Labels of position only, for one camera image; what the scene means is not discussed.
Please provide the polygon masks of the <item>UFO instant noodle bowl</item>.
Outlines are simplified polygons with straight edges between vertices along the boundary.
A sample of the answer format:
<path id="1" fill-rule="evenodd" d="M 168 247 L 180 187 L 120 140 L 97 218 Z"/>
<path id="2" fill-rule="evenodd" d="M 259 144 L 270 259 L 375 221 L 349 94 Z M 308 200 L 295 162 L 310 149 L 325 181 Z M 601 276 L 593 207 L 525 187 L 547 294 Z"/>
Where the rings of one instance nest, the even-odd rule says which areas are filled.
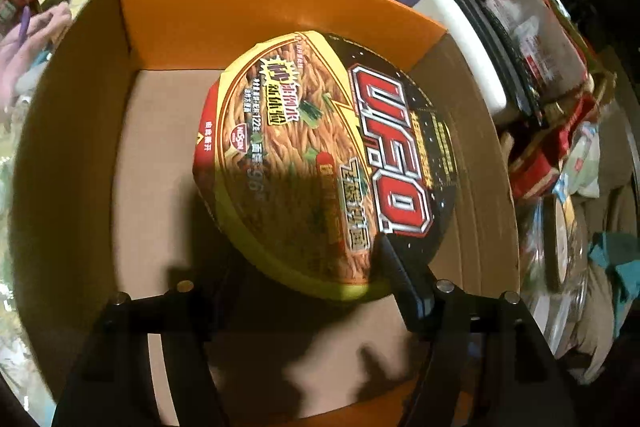
<path id="1" fill-rule="evenodd" d="M 449 130 L 413 79 L 314 30 L 257 43 L 221 73 L 193 176 L 218 228 L 257 270 L 335 301 L 390 293 L 378 234 L 432 260 L 458 184 Z"/>

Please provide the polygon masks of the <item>orange cardboard box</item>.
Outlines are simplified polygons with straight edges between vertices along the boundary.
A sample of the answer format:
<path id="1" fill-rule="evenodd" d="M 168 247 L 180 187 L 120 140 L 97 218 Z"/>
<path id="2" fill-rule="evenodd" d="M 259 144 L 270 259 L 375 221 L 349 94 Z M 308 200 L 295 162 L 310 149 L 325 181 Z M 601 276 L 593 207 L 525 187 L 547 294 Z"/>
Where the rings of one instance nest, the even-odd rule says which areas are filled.
<path id="1" fill-rule="evenodd" d="M 487 425 L 518 287 L 497 130 L 394 0 L 89 0 L 17 149 L 58 426 Z"/>

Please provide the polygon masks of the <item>red snack packaging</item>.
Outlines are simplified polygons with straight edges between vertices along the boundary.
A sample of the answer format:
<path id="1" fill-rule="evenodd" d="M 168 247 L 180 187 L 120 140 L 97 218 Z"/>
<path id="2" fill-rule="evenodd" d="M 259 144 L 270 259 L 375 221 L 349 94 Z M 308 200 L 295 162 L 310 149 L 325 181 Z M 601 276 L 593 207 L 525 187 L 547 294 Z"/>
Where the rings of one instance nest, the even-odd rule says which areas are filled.
<path id="1" fill-rule="evenodd" d="M 513 197 L 529 199 L 551 190 L 579 125 L 590 121 L 598 102 L 587 88 L 586 48 L 559 0 L 485 0 L 501 28 L 530 113 L 532 136 L 518 143 L 508 171 Z"/>

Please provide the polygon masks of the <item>white plastic container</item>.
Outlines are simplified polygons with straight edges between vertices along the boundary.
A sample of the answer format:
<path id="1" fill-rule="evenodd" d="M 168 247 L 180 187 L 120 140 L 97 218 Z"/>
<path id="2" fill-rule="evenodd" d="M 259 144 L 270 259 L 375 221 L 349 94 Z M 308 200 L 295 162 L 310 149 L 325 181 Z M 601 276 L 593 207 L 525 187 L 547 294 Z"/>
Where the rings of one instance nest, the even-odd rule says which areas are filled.
<path id="1" fill-rule="evenodd" d="M 498 69 L 457 2 L 420 0 L 413 5 L 413 9 L 436 20 L 447 29 L 469 66 L 494 123 L 503 126 L 518 118 L 518 111 L 506 95 Z"/>

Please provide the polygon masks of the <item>pink fabric toy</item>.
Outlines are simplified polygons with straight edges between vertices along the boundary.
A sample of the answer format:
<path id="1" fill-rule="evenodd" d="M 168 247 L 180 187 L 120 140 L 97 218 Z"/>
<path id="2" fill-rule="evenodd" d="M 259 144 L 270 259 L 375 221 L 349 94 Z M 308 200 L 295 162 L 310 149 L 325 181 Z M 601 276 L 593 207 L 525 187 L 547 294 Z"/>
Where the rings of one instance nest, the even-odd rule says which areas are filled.
<path id="1" fill-rule="evenodd" d="M 29 70 L 38 54 L 64 31 L 72 21 L 67 2 L 61 2 L 46 12 L 32 15 L 25 43 L 18 48 L 20 24 L 1 40 L 1 110 L 4 112 L 14 97 L 14 88 L 21 75 Z"/>

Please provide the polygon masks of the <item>purple spoon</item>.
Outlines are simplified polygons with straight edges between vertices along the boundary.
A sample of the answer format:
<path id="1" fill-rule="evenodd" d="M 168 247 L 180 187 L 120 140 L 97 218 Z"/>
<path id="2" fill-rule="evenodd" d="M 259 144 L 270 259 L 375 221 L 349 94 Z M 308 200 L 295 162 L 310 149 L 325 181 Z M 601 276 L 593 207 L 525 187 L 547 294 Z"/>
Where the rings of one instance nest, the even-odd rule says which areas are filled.
<path id="1" fill-rule="evenodd" d="M 26 41 L 28 36 L 28 28 L 32 11 L 29 6 L 25 6 L 21 15 L 20 31 L 17 37 L 17 47 L 20 48 Z"/>

